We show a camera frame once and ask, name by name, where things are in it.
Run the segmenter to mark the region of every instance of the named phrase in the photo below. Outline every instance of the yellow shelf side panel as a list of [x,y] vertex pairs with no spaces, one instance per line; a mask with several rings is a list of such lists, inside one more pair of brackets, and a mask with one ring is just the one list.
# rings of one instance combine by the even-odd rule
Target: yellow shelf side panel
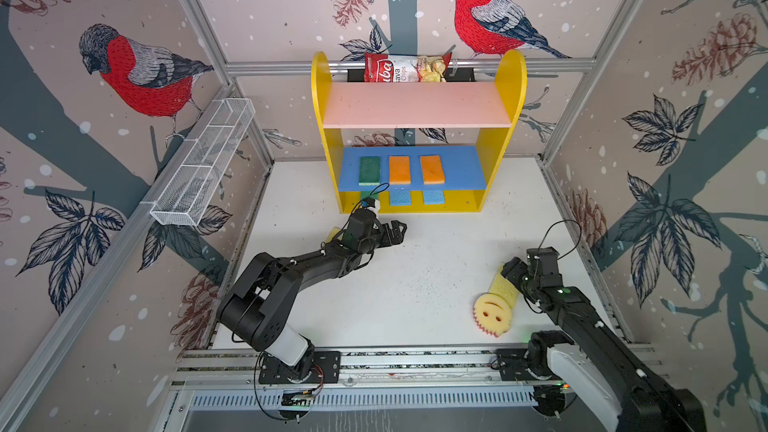
[[475,191],[478,212],[485,205],[485,199],[491,190],[496,171],[504,158],[504,151],[512,138],[514,126],[525,104],[525,91],[528,87],[528,72],[523,54],[510,50],[504,54],[496,72],[496,89],[502,98],[504,108],[512,123],[509,128],[480,129],[477,140],[478,157],[485,175],[485,190]]
[[344,141],[341,138],[341,129],[324,129],[322,120],[326,116],[328,96],[331,94],[331,69],[328,58],[322,52],[315,53],[312,58],[312,104],[315,108],[317,128],[320,130],[322,148],[326,153],[328,169],[331,172],[333,190],[336,193],[336,202],[339,211],[343,212],[343,199],[347,199],[348,192],[339,193],[339,177],[341,176],[341,163],[344,157]]

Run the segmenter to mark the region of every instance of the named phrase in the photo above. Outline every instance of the red bullfinch illustration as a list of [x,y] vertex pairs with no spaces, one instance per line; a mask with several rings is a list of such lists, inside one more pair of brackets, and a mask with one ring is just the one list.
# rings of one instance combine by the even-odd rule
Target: red bullfinch illustration
[[88,73],[96,70],[136,112],[150,117],[172,117],[173,132],[165,138],[184,138],[176,132],[176,112],[192,101],[192,87],[213,70],[198,60],[185,59],[165,47],[146,46],[110,26],[96,24],[80,38],[80,53]]
[[504,55],[512,49],[540,49],[563,59],[568,56],[549,46],[511,0],[456,0],[456,33],[464,43],[481,53]]

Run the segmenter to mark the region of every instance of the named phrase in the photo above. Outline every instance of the chips bag label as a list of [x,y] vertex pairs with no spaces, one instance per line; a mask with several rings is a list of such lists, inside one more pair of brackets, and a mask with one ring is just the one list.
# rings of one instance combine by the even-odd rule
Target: chips bag label
[[391,56],[366,54],[366,82],[445,82],[443,74],[451,54],[444,56]]

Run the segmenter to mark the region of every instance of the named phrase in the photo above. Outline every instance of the green sponge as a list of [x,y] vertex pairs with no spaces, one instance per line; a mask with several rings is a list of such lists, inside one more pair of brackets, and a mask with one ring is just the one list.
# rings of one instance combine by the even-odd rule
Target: green sponge
[[360,186],[379,185],[381,161],[381,157],[360,157]]

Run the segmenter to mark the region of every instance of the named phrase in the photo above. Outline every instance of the wire mesh basket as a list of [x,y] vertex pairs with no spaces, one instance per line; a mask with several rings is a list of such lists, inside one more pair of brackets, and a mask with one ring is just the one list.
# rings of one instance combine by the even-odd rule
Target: wire mesh basket
[[254,118],[248,99],[224,99],[150,214],[166,226],[197,226]]

